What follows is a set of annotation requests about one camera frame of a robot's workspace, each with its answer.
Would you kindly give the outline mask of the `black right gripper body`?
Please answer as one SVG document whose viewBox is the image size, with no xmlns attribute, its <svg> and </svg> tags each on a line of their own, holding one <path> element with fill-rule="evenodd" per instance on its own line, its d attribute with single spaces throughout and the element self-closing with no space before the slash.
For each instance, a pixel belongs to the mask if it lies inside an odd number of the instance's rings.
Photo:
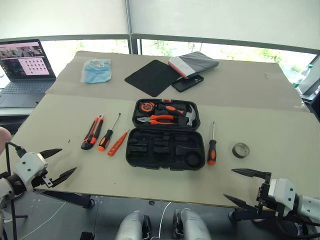
<svg viewBox="0 0 320 240">
<path fill-rule="evenodd" d="M 256 200 L 258 217 L 264 217 L 263 207 L 275 210 L 276 217 L 286 217 L 288 215 L 288 180 L 271 179 L 271 173 L 266 172 L 266 178 L 258 189 Z"/>
</svg>

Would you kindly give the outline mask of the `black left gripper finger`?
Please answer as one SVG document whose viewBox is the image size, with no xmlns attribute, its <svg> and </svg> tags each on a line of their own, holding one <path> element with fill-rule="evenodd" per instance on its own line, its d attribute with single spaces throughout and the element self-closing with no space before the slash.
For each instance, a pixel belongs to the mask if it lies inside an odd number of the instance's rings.
<svg viewBox="0 0 320 240">
<path fill-rule="evenodd" d="M 60 151 L 62 151 L 61 148 L 54 148 L 54 149 L 48 149 L 48 150 L 43 150 L 41 151 L 39 154 L 44 158 L 47 159 L 57 153 L 59 153 Z"/>
<path fill-rule="evenodd" d="M 52 187 L 56 187 L 57 185 L 61 184 L 62 182 L 64 182 L 65 180 L 67 180 L 73 173 L 74 171 L 77 169 L 77 167 L 74 167 L 72 169 L 69 169 L 65 172 L 63 172 L 62 174 L 60 174 L 60 176 L 55 179 L 55 180 L 51 180 L 52 183 Z"/>
</svg>

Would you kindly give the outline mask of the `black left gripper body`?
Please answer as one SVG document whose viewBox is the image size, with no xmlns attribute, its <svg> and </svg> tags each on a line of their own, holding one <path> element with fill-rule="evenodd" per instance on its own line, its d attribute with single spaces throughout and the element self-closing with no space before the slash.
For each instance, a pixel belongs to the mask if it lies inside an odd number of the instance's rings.
<svg viewBox="0 0 320 240">
<path fill-rule="evenodd" d="M 40 185 L 46 185 L 48 188 L 53 188 L 54 184 L 50 178 L 47 178 L 48 171 L 46 169 L 37 173 L 32 180 L 32 187 L 36 188 Z"/>
</svg>

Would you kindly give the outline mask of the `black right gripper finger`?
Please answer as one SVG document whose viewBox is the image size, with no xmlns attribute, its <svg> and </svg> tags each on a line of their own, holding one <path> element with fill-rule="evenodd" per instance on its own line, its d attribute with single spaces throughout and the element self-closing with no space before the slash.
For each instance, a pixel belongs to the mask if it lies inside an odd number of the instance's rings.
<svg viewBox="0 0 320 240">
<path fill-rule="evenodd" d="M 257 211 L 258 209 L 254 206 L 248 205 L 244 200 L 238 199 L 236 197 L 223 194 L 224 197 L 226 197 L 228 200 L 236 204 L 238 207 L 249 210 L 249 211 Z"/>
<path fill-rule="evenodd" d="M 234 168 L 231 171 L 238 173 L 240 175 L 243 175 L 243 176 L 250 177 L 250 178 L 253 178 L 253 177 L 257 177 L 257 178 L 261 178 L 261 179 L 266 178 L 266 172 L 253 170 L 253 169 L 249 169 L 249 168 Z"/>
</svg>

